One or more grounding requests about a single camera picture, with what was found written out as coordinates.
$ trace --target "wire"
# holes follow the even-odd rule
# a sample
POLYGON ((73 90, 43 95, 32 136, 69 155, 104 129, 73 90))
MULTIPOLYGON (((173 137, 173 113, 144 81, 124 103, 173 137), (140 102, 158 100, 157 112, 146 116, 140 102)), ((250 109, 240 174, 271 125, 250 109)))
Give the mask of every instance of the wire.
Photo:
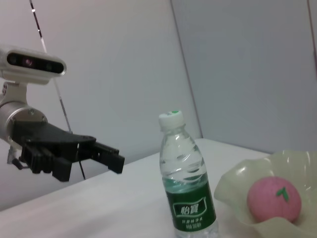
MULTIPOLYGON (((35 22, 36 22, 36 26, 38 28, 38 32, 40 34, 40 38, 41 38, 41 42, 42 42, 42 46, 43 46, 44 52, 47 53, 46 46, 45 46, 44 39, 43 39, 43 35, 42 35, 41 29, 40 29, 38 18, 36 17, 35 8, 34 8, 34 5, 32 3, 32 0, 30 0, 30 5, 31 5, 31 9, 32 9, 32 12, 33 12, 33 16, 34 16, 35 22)), ((73 133, 71 128, 70 128, 70 124, 69 124, 69 120, 68 120, 68 117, 67 117, 67 114, 66 114, 64 103, 63 103, 63 100, 61 98, 60 90, 58 88, 58 84, 57 84, 55 78, 53 78, 53 82, 54 82, 54 85, 55 85, 56 92, 58 94, 58 98, 59 98, 59 102, 60 102, 61 108, 62 108, 63 113, 64 113, 64 117, 65 117, 65 120, 66 120, 66 123, 67 123, 68 131, 69 131, 69 133, 73 133)), ((81 161, 79 161, 79 166, 80 166, 80 170, 81 170, 81 173, 83 175, 83 178, 84 178, 84 180, 86 180, 86 176, 85 176, 84 169, 83 169, 83 166, 81 164, 81 161)))

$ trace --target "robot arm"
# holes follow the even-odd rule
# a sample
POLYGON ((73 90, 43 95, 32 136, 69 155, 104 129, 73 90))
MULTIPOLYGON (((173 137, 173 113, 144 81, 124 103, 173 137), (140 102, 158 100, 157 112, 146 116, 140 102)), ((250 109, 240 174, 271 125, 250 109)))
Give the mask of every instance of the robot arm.
POLYGON ((11 145, 7 163, 34 174, 52 173, 59 181, 69 181, 72 163, 86 159, 122 173, 124 157, 118 150, 49 124, 42 112, 27 104, 27 83, 45 85, 65 72, 65 62, 57 57, 0 45, 0 77, 14 81, 5 82, 0 95, 0 138, 11 145), (22 150, 20 158, 17 149, 22 150))

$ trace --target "green mark on ball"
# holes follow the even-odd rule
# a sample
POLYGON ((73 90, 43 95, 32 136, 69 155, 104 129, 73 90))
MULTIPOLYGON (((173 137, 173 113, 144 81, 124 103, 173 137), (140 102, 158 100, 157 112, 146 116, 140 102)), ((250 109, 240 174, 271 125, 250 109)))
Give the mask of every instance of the green mark on ball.
POLYGON ((288 194, 287 194, 287 191, 286 191, 286 187, 280 189, 279 191, 277 191, 276 193, 276 196, 279 197, 280 195, 283 195, 285 201, 288 202, 289 198, 288 198, 288 194))

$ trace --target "green bottle label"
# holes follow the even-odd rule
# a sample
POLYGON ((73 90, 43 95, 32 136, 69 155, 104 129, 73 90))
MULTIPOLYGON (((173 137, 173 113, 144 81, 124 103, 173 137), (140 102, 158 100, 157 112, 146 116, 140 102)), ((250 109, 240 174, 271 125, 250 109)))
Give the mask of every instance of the green bottle label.
POLYGON ((166 192, 176 229, 196 232, 216 220, 209 183, 186 193, 166 192))

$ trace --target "white wall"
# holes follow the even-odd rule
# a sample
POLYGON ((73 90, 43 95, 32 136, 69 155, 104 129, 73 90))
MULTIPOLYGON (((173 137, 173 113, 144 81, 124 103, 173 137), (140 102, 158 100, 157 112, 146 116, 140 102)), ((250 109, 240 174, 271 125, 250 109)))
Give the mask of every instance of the white wall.
MULTIPOLYGON (((169 0, 33 3, 48 52, 67 63, 58 84, 74 133, 95 136, 131 162, 158 152, 158 115, 181 109, 189 132, 200 137, 169 0)), ((0 30, 1 43, 42 51, 28 0, 2 1, 0 30)), ((27 96, 66 129, 53 82, 29 85, 27 96)), ((0 209, 82 180, 78 165, 70 183, 18 171, 6 164, 8 145, 0 147, 0 209)), ((93 161, 83 166, 87 177, 106 171, 93 161)))
POLYGON ((266 152, 316 150, 307 1, 173 3, 203 136, 266 152))

